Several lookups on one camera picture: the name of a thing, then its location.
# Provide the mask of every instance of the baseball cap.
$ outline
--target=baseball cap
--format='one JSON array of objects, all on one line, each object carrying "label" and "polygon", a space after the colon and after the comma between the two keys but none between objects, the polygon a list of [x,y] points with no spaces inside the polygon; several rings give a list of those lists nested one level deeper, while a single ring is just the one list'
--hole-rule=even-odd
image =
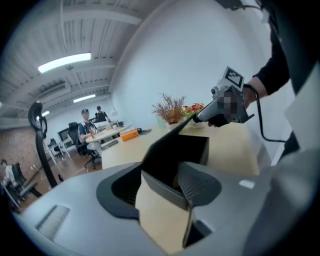
[{"label": "baseball cap", "polygon": [[89,112],[89,109],[87,109],[87,108],[82,109],[82,110],[81,110],[81,115],[82,115],[84,112]]}]

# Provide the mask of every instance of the white wall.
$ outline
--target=white wall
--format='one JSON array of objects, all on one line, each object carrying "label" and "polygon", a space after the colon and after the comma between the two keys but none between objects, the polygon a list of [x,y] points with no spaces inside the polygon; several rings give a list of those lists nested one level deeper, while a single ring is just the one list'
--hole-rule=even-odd
[{"label": "white wall", "polygon": [[[270,31],[254,10],[230,11],[213,0],[168,0],[138,29],[111,82],[112,105],[127,122],[156,123],[152,104],[159,93],[207,104],[210,90],[230,66],[248,81],[271,54]],[[265,135],[279,139],[286,124],[290,87],[261,103]],[[248,112],[257,113],[252,104]],[[258,115],[246,124],[259,135]],[[266,143],[273,159],[277,143]]]},{"label": "white wall", "polygon": [[82,101],[77,103],[75,107],[68,108],[65,112],[60,113],[55,116],[51,116],[51,113],[46,116],[47,119],[47,127],[48,131],[46,133],[48,141],[54,138],[56,142],[59,142],[58,132],[67,129],[68,124],[72,122],[81,122],[83,120],[81,115],[81,110],[89,109],[90,119],[95,117],[95,113],[97,112],[97,106],[100,106],[105,110],[106,114],[113,120],[114,118],[111,116],[112,106],[107,99],[101,99],[96,101]]}]

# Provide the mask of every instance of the brick wall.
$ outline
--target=brick wall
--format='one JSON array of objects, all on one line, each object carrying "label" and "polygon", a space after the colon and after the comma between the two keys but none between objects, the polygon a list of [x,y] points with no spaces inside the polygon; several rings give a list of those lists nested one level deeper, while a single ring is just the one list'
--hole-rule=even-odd
[{"label": "brick wall", "polygon": [[[41,166],[36,149],[36,133],[31,127],[0,130],[0,159],[6,159],[9,165],[20,163],[24,177],[29,180],[35,173],[30,167]],[[0,167],[0,177],[5,173]]]}]

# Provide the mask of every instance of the person sitting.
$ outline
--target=person sitting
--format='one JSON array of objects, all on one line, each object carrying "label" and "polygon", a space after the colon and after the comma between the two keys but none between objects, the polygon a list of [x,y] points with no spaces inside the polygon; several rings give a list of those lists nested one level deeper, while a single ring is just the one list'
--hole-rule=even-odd
[{"label": "person sitting", "polygon": [[6,187],[8,183],[11,183],[13,187],[18,186],[18,183],[16,182],[14,173],[12,171],[12,165],[9,165],[7,160],[2,159],[1,165],[5,168],[5,177],[3,178],[2,185]]},{"label": "person sitting", "polygon": [[95,123],[105,122],[107,120],[109,123],[111,122],[106,112],[102,111],[100,106],[97,106],[96,109],[98,110],[98,112],[95,113],[95,120],[94,120]]},{"label": "person sitting", "polygon": [[102,150],[101,150],[101,143],[99,141],[97,142],[90,142],[86,143],[86,139],[91,136],[90,130],[97,129],[93,122],[89,120],[89,109],[83,109],[81,111],[83,122],[79,124],[78,126],[78,132],[79,132],[79,139],[80,142],[86,145],[86,148],[88,150],[94,150],[98,151],[99,155],[102,156]]}]

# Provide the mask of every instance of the person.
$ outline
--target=person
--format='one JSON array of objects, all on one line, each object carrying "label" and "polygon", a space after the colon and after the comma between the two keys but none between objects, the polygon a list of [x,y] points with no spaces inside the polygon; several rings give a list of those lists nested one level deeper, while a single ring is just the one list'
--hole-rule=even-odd
[{"label": "person", "polygon": [[97,106],[96,109],[98,110],[98,112],[95,113],[95,122],[96,123],[105,122],[107,120],[109,123],[111,122],[111,120],[107,116],[106,112],[102,111],[100,106]]},{"label": "person", "polygon": [[18,186],[18,183],[16,182],[14,173],[12,171],[12,165],[9,165],[7,160],[2,159],[1,165],[5,168],[5,176],[2,181],[3,186],[7,186],[8,183],[11,183],[13,187]]},{"label": "person", "polygon": [[83,122],[78,126],[79,139],[81,143],[85,144],[88,150],[98,151],[99,155],[102,156],[101,143],[99,141],[86,143],[86,139],[91,136],[90,130],[92,128],[97,129],[94,123],[89,120],[89,109],[83,109],[81,111],[81,115]]},{"label": "person", "polygon": [[[290,79],[285,53],[280,45],[276,33],[273,30],[271,30],[270,40],[272,45],[271,58],[247,83],[256,89],[260,99],[275,93]],[[293,88],[293,90],[295,94],[298,93],[296,88]],[[247,87],[243,88],[242,93],[244,96],[244,107],[247,109],[251,103],[256,101],[256,97]],[[284,144],[284,150],[280,158],[283,158],[287,154],[297,151],[298,149],[299,144],[292,132]]]}]

